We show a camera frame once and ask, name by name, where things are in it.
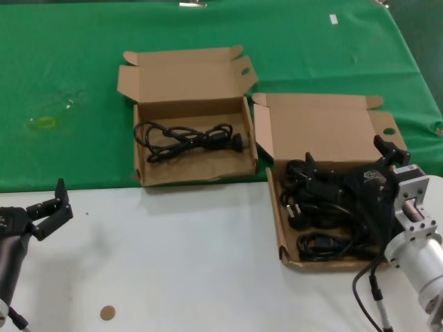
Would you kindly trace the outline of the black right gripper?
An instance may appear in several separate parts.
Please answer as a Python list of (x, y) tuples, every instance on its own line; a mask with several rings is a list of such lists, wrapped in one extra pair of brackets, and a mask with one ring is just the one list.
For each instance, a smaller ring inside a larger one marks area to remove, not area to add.
[(356, 210), (368, 223), (379, 247), (387, 246), (394, 223), (395, 188), (391, 166), (409, 165), (410, 154), (395, 143), (374, 137), (381, 157), (374, 163), (355, 167), (343, 175), (334, 169), (321, 168), (309, 152), (305, 153), (306, 188), (310, 194), (329, 203), (341, 203), (343, 185), (356, 201)]

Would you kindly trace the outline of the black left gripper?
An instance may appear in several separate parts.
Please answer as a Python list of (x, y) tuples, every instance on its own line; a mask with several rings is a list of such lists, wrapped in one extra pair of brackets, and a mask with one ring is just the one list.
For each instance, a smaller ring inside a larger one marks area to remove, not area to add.
[(2, 207), (1, 239), (27, 234), (28, 217), (31, 219), (46, 218), (32, 228), (32, 235), (38, 241), (45, 240), (73, 218), (69, 195), (62, 178), (57, 182), (52, 199), (29, 206), (26, 209), (22, 207)]

